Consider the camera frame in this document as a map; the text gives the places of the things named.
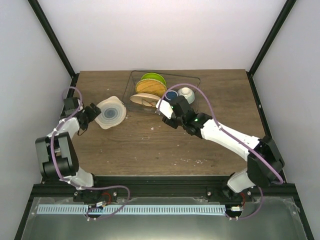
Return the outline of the white bottom plate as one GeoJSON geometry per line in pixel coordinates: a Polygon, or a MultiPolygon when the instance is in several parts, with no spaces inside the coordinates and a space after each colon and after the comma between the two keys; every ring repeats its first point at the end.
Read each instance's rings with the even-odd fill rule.
{"type": "Polygon", "coordinates": [[[95,118],[96,123],[104,130],[122,123],[127,115],[123,102],[116,96],[111,96],[97,104],[101,113],[95,118]]]}

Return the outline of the dark blue ceramic mug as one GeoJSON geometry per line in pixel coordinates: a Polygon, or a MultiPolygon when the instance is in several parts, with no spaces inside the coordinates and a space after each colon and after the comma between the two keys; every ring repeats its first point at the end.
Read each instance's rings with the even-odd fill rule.
{"type": "Polygon", "coordinates": [[[171,100],[175,99],[176,97],[178,97],[179,94],[175,91],[175,90],[169,90],[165,96],[164,99],[168,102],[170,102],[171,100]]]}

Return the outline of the pale celadon ceramic bowl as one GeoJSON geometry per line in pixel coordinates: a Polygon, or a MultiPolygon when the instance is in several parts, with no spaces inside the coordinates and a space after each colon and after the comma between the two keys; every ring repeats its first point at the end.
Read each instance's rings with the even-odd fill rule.
{"type": "Polygon", "coordinates": [[[195,101],[195,93],[192,89],[188,87],[182,87],[178,91],[179,96],[184,96],[189,104],[192,104],[195,101]]]}

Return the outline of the cream brown-rimmed plate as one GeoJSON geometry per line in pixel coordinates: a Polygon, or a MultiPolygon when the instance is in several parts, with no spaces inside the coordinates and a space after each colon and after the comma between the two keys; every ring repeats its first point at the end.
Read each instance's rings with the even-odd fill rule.
{"type": "Polygon", "coordinates": [[[156,107],[160,97],[149,93],[137,93],[132,95],[129,100],[145,107],[156,107]]]}

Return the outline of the woven bamboo tray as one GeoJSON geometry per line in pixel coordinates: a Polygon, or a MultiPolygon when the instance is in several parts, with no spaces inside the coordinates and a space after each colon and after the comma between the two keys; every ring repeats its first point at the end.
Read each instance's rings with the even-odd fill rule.
{"type": "Polygon", "coordinates": [[[140,80],[136,84],[135,91],[138,94],[146,93],[146,94],[152,94],[152,95],[161,97],[167,91],[167,87],[164,83],[162,83],[159,80],[146,78],[146,79],[140,80]]]}

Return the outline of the lime green plastic plate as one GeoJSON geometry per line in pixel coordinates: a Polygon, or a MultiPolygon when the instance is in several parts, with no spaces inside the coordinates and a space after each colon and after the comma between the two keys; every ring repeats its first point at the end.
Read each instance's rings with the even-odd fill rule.
{"type": "Polygon", "coordinates": [[[141,80],[153,79],[153,80],[157,80],[157,81],[163,83],[164,85],[167,85],[164,77],[158,73],[155,73],[155,72],[148,72],[148,73],[144,74],[140,79],[141,80]]]}

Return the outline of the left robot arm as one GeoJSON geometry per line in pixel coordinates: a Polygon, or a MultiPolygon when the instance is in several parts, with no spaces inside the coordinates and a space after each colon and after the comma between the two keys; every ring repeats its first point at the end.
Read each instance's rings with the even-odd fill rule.
{"type": "Polygon", "coordinates": [[[97,202],[102,189],[95,185],[95,176],[80,167],[72,138],[85,132],[102,111],[94,103],[85,106],[78,97],[66,98],[63,103],[57,127],[35,140],[40,174],[44,180],[58,180],[85,190],[85,197],[97,202]]]}

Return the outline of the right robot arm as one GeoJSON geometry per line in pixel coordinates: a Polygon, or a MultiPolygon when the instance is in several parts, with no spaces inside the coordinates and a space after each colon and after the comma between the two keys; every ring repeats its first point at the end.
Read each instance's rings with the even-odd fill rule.
{"type": "Polygon", "coordinates": [[[233,173],[222,188],[225,200],[236,200],[248,188],[284,183],[280,172],[285,163],[271,137],[258,138],[229,128],[206,113],[196,112],[183,96],[169,102],[159,100],[156,108],[168,126],[182,127],[189,135],[219,144],[246,161],[245,169],[233,173]]]}

